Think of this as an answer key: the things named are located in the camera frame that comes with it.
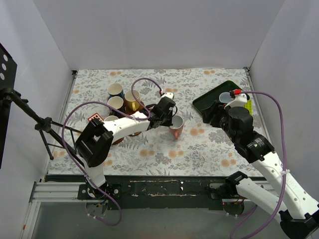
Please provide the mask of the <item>dark wooden coaster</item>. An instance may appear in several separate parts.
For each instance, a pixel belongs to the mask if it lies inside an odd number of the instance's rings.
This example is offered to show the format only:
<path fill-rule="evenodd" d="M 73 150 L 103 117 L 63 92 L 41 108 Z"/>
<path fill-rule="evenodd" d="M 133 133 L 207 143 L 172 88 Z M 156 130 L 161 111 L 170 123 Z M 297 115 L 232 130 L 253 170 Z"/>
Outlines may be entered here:
<path fill-rule="evenodd" d="M 112 145 L 119 144 L 119 143 L 121 143 L 123 140 L 124 140 L 124 137 L 122 137 L 122 138 L 120 138 L 120 139 L 114 141 L 114 142 L 112 143 Z"/>

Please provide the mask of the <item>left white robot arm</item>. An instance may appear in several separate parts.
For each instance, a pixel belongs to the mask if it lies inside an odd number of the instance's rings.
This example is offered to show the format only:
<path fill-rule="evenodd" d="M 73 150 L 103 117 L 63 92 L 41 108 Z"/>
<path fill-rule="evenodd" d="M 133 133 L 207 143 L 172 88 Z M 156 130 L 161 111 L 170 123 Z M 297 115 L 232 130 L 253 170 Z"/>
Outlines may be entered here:
<path fill-rule="evenodd" d="M 100 122 L 91 120 L 75 142 L 79 155 L 85 161 L 85 174 L 90 184 L 89 193 L 95 199 L 101 199 L 106 193 L 106 179 L 103 163 L 112 144 L 137 132 L 148 131 L 160 126 L 172 125 L 172 111 L 175 107 L 173 93 L 165 93 L 148 112 L 140 110 L 131 116 L 117 120 Z"/>

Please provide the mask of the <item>black mug white inside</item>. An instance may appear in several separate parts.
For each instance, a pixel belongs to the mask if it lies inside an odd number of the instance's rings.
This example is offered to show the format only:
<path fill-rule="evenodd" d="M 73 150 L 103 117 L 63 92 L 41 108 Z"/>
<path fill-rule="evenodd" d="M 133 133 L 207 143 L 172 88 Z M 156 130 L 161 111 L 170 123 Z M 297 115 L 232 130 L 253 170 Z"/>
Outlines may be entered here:
<path fill-rule="evenodd" d="M 124 109 L 124 100 L 119 96 L 114 96 L 108 99 L 108 105 L 111 107 L 117 109 L 120 112 L 125 112 Z M 110 109 L 110 116 L 116 116 L 118 118 L 122 118 L 123 115 L 121 113 L 118 113 L 117 111 L 114 111 L 113 109 Z"/>

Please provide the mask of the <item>blue mug white inside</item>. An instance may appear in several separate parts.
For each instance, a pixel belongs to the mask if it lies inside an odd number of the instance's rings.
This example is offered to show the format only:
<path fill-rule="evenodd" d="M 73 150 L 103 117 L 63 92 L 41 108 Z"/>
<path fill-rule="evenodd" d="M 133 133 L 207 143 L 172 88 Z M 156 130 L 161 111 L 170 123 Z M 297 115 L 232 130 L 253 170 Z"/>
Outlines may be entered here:
<path fill-rule="evenodd" d="M 107 88 L 107 92 L 109 94 L 109 98 L 118 96 L 121 97 L 122 99 L 124 98 L 124 91 L 123 87 L 119 83 L 113 83 Z"/>

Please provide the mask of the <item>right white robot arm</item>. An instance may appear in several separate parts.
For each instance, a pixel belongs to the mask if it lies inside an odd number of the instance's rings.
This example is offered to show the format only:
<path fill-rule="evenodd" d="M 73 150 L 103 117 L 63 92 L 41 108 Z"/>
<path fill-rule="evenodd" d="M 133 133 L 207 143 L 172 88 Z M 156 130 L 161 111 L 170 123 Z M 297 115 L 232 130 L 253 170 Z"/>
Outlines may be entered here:
<path fill-rule="evenodd" d="M 291 239 L 306 239 L 319 228 L 319 203 L 296 181 L 274 147 L 254 131 L 253 117 L 244 107 L 229 107 L 215 101 L 202 111 L 203 122 L 221 128 L 235 150 L 257 169 L 278 193 L 273 195 L 257 186 L 244 173 L 228 177 L 226 194 L 247 197 L 275 219 Z"/>

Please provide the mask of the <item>pink floral mug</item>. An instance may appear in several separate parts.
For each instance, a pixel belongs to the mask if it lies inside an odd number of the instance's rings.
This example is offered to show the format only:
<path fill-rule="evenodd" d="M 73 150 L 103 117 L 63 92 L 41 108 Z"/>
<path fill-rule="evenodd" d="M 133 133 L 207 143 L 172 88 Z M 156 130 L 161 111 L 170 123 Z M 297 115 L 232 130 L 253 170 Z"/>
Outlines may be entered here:
<path fill-rule="evenodd" d="M 181 116 L 175 115 L 172 117 L 172 125 L 169 127 L 170 133 L 178 140 L 184 127 L 184 120 Z"/>

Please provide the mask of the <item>green mug back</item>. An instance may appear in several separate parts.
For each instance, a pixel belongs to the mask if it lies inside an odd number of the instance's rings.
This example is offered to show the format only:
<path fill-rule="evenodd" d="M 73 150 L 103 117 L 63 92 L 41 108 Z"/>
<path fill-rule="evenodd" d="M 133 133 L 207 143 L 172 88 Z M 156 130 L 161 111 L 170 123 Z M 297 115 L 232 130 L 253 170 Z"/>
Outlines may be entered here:
<path fill-rule="evenodd" d="M 119 118 L 117 116 L 108 116 L 104 119 L 104 121 L 114 121 L 118 120 Z"/>

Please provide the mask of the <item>cream mug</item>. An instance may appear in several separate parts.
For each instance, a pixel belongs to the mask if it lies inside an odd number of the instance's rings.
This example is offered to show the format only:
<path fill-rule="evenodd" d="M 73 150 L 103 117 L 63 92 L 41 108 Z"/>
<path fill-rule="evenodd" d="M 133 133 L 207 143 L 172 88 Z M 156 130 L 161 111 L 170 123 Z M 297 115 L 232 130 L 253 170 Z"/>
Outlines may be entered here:
<path fill-rule="evenodd" d="M 133 101 L 139 102 L 140 101 L 140 93 L 136 90 L 127 91 L 124 94 L 124 97 L 125 97 L 126 101 L 130 101 L 130 102 L 133 102 Z"/>

